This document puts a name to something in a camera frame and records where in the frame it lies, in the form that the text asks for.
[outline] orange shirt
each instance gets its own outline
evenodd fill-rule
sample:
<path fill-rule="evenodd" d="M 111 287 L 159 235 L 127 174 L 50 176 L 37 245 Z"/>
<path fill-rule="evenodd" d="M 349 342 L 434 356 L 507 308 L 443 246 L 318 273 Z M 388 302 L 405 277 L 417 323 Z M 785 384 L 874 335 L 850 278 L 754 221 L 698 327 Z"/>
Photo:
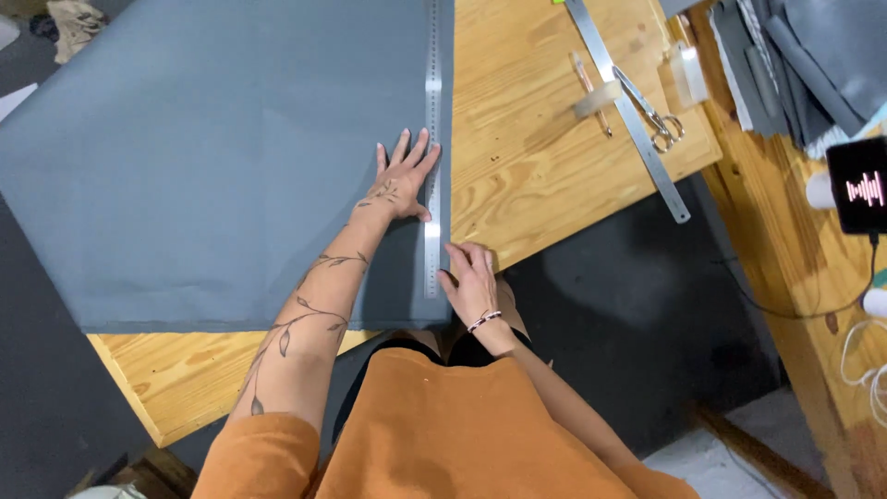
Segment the orange shirt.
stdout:
<path fill-rule="evenodd" d="M 699 497 L 643 465 L 610 470 L 552 420 L 513 359 L 444 368 L 381 350 L 322 471 L 318 451 L 317 432 L 295 416 L 228 424 L 192 498 Z"/>

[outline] black shorts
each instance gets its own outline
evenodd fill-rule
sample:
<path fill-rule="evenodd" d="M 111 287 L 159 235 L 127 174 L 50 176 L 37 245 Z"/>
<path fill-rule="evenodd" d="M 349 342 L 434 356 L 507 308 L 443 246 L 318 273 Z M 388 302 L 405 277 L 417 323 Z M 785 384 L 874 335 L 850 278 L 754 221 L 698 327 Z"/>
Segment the black shorts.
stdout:
<path fill-rule="evenodd" d="M 511 330 L 521 343 L 526 345 L 530 350 L 533 350 L 533 343 L 530 342 L 530 339 L 526 335 L 517 329 L 511 328 Z M 477 341 L 475 335 L 469 334 L 462 335 L 462 337 L 456 340 L 456 343 L 453 344 L 452 350 L 450 351 L 449 363 L 444 363 L 444 360 L 441 359 L 440 355 L 419 340 L 412 338 L 391 338 L 379 343 L 373 349 L 373 353 L 370 353 L 370 357 L 364 362 L 364 366 L 360 368 L 360 372 L 357 373 L 354 383 L 351 384 L 351 388 L 349 388 L 348 393 L 345 395 L 345 400 L 341 403 L 339 415 L 336 416 L 335 424 L 333 425 L 333 442 L 339 438 L 339 432 L 341 432 L 341 428 L 345 425 L 345 421 L 348 420 L 348 416 L 351 414 L 351 409 L 354 407 L 354 401 L 357 400 L 357 393 L 360 392 L 360 386 L 364 383 L 366 367 L 370 364 L 370 359 L 376 352 L 383 348 L 406 348 L 408 350 L 413 350 L 425 355 L 428 357 L 428 360 L 431 360 L 438 366 L 445 367 L 464 366 L 467 368 L 482 368 L 484 366 L 489 366 L 496 360 L 489 352 L 487 352 L 487 349 L 481 345 L 481 342 Z"/>

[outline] orange sleeve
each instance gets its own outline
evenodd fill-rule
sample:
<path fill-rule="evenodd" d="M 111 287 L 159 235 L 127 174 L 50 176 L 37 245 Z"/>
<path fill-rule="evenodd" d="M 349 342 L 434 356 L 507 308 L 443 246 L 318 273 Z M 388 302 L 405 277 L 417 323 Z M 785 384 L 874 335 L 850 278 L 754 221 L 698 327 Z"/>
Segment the orange sleeve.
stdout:
<path fill-rule="evenodd" d="M 213 441 L 192 499 L 299 497 L 319 452 L 318 433 L 298 417 L 243 418 L 227 424 Z"/>
<path fill-rule="evenodd" d="M 650 470 L 643 464 L 621 466 L 613 472 L 638 499 L 699 499 L 696 491 L 684 480 Z"/>

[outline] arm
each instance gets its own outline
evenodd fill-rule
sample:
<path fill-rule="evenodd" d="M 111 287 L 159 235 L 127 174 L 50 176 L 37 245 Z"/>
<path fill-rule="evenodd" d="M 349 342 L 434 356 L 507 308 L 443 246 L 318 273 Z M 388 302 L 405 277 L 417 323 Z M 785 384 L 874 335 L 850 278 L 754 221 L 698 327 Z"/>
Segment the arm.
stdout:
<path fill-rule="evenodd" d="M 497 311 L 492 254 L 472 242 L 448 244 L 447 252 L 459 277 L 458 285 L 446 272 L 437 277 L 456 314 L 470 326 L 486 313 Z M 502 319 L 493 319 L 474 331 L 494 357 L 512 357 L 530 377 L 552 419 L 594 452 L 608 467 L 640 464 L 609 424 L 582 397 L 514 336 Z"/>
<path fill-rule="evenodd" d="M 283 304 L 259 345 L 228 424 L 265 413 L 288 413 L 320 433 L 336 353 L 382 236 L 393 218 L 431 218 L 416 202 L 416 194 L 440 146 L 435 144 L 422 159 L 428 131 L 420 132 L 407 155 L 409 142 L 410 132 L 404 130 L 390 164 L 384 147 L 377 145 L 375 184 Z"/>

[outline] wooden table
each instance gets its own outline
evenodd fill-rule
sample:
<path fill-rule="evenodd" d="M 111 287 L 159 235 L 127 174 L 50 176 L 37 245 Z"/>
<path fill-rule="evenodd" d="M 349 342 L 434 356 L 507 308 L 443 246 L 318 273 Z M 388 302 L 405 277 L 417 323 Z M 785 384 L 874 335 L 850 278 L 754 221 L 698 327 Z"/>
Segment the wooden table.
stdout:
<path fill-rule="evenodd" d="M 788 314 L 834 310 L 865 287 L 868 238 L 843 234 L 834 210 L 813 210 L 807 203 L 806 180 L 826 169 L 823 162 L 805 159 L 786 137 L 763 140 L 742 132 L 706 16 L 708 3 L 689 11 L 687 32 L 695 34 L 689 41 L 703 61 L 711 94 L 705 109 L 724 158 L 703 176 L 756 300 Z M 680 36 L 678 23 L 671 27 Z M 875 269 L 885 267 L 882 248 Z M 867 318 L 865 312 L 854 306 L 808 321 L 765 318 L 835 495 L 887 497 L 887 428 L 872 417 L 867 389 L 846 385 L 838 371 L 847 331 Z M 873 329 L 850 349 L 847 375 L 857 378 L 884 363 L 887 334 Z"/>
<path fill-rule="evenodd" d="M 671 36 L 659 3 L 587 5 L 616 64 L 666 111 L 657 67 Z M 571 117 L 570 106 L 584 94 L 570 62 L 573 50 L 584 54 L 600 85 L 564 5 L 456 1 L 451 238 L 489 245 L 499 268 L 655 192 L 614 108 L 607 111 L 612 139 L 596 120 Z M 662 155 L 675 180 L 720 158 L 703 110 L 679 117 L 687 135 Z M 89 339 L 162 447 L 228 413 L 263 335 Z M 368 336 L 350 331 L 342 351 Z"/>

